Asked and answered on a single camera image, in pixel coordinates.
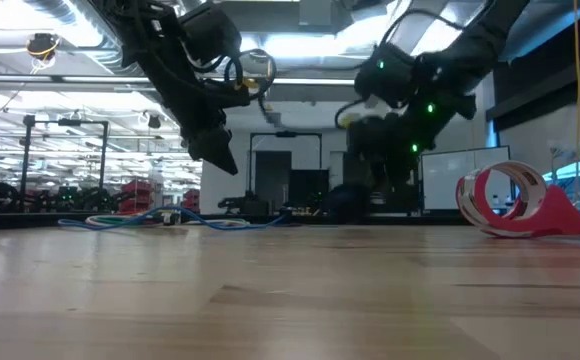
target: wood grain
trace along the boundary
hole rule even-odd
[[[0,231],[0,359],[580,359],[580,237]]]

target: pink object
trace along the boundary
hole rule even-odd
[[[497,215],[486,196],[492,170],[512,178],[520,196],[505,216]],[[538,237],[580,234],[580,212],[558,186],[546,186],[543,177],[530,166],[506,161],[477,169],[459,179],[456,200],[463,216],[481,231],[504,237]]]

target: yellow cable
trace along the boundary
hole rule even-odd
[[[43,50],[41,52],[32,52],[32,51],[28,50],[28,46],[26,46],[26,50],[28,50],[28,54],[30,54],[30,55],[33,55],[33,56],[41,56],[41,55],[47,55],[47,54],[49,54],[54,49],[56,49],[57,46],[59,46],[59,40],[55,41],[54,45],[52,45],[49,49]]]
[[[574,201],[579,201],[580,182],[579,182],[579,161],[580,161],[580,49],[579,49],[579,1],[574,0],[574,63],[577,71],[577,139],[575,142],[576,173],[574,179]]]

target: ceiling duct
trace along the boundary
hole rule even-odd
[[[74,0],[23,0],[38,12],[47,14],[67,26],[90,26],[102,35],[102,42],[97,47],[117,49],[116,52],[92,52],[88,56],[99,62],[115,75],[140,76],[143,74],[137,64],[121,66],[123,54],[116,35],[106,24],[89,1]]]

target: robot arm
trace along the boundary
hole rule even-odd
[[[211,1],[179,18],[172,7],[156,0],[89,1],[123,43],[124,66],[137,62],[174,114],[192,159],[236,174],[223,109],[249,105],[272,81],[257,94],[243,86],[241,35],[225,13]],[[235,80],[199,80],[197,72],[216,69],[226,57],[237,72]],[[218,60],[200,68],[190,58],[202,66]]]
[[[436,136],[450,119],[456,114],[474,117],[475,97],[468,93],[497,63],[510,28],[528,3],[491,0],[447,49],[416,58],[384,37],[359,71],[355,90],[363,100],[374,95],[405,111],[350,124],[349,151],[383,163],[385,175],[378,177],[387,175],[393,187],[404,184],[421,151],[435,148]]]
[[[239,62],[241,35],[212,2],[177,18],[174,10],[156,0],[89,0],[116,30],[123,42],[124,62],[137,62],[181,126],[188,151],[230,174],[237,166],[228,147],[231,134],[224,128],[225,108],[247,106],[261,98],[273,75],[250,94],[242,86]],[[402,184],[417,166],[421,151],[434,149],[435,137],[456,114],[468,119],[476,112],[475,97],[467,95],[496,64],[508,33],[529,0],[488,0],[474,20],[446,50],[411,57],[388,41],[395,22],[355,79],[362,100],[376,96],[401,115],[368,117],[348,126],[348,148],[363,159],[384,164],[383,178]],[[423,10],[406,11],[405,17]],[[197,72],[216,69],[230,58],[236,79],[201,81]],[[189,60],[198,61],[199,68]]]

